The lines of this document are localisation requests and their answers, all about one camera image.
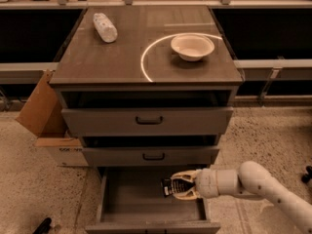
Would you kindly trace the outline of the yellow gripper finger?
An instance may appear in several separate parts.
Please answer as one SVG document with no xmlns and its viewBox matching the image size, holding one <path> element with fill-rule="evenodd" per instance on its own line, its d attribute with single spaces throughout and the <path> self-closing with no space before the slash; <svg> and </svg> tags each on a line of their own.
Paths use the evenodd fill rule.
<svg viewBox="0 0 312 234">
<path fill-rule="evenodd" d="M 191 201 L 200 198 L 200 194 L 195 189 L 189 189 L 185 192 L 178 192 L 174 194 L 174 197 L 182 201 Z"/>
<path fill-rule="evenodd" d="M 185 181 L 194 181 L 197 177 L 199 170 L 188 170 L 183 172 L 175 173 L 171 176 L 171 179 L 182 179 Z"/>
</svg>

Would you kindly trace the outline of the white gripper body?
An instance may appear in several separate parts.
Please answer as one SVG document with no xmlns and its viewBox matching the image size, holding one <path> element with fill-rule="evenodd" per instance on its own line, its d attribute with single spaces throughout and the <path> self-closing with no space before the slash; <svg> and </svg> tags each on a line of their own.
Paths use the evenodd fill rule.
<svg viewBox="0 0 312 234">
<path fill-rule="evenodd" d="M 195 178 L 197 196 L 210 199 L 216 196 L 215 172 L 211 169 L 198 170 Z"/>
</svg>

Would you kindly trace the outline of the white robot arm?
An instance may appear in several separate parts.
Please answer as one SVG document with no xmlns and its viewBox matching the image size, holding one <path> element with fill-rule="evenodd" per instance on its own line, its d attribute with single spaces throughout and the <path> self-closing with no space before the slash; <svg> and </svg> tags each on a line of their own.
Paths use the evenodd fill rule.
<svg viewBox="0 0 312 234">
<path fill-rule="evenodd" d="M 254 161 L 244 162 L 234 170 L 205 168 L 178 172 L 169 178 L 164 194 L 173 195 L 178 200 L 256 195 L 278 207 L 303 234 L 312 234 L 312 205 L 288 190 Z"/>
</svg>

